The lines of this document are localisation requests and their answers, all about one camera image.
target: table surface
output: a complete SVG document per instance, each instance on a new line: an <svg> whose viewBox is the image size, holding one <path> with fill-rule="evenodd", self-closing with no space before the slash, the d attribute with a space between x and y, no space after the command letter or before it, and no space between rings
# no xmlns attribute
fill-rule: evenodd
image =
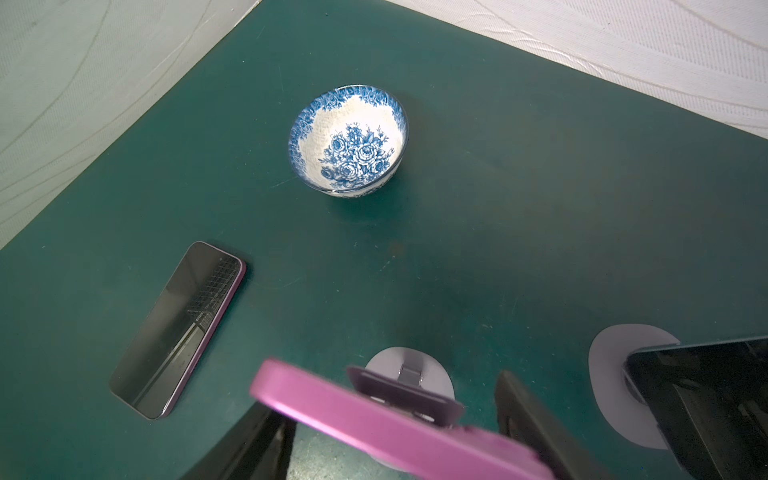
<svg viewBox="0 0 768 480"><path fill-rule="evenodd" d="M286 159L343 84L403 103L392 181L343 200ZM495 429L510 369L619 478L686 478L605 422L603 328L765 333L768 141L378 0L264 0L0 251L0 476L175 478L245 413L268 356L337 382L389 346ZM249 274L171 415L107 381L181 255ZM395 478L308 429L293 478Z"/></svg>

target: bowl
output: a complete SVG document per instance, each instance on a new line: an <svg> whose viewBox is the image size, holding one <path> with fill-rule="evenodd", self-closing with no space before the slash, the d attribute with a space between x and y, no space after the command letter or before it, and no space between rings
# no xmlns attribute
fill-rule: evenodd
<svg viewBox="0 0 768 480"><path fill-rule="evenodd" d="M369 85L335 88L304 108L290 131L288 156L303 182L334 197L361 197L395 173L408 120L389 93Z"/></svg>

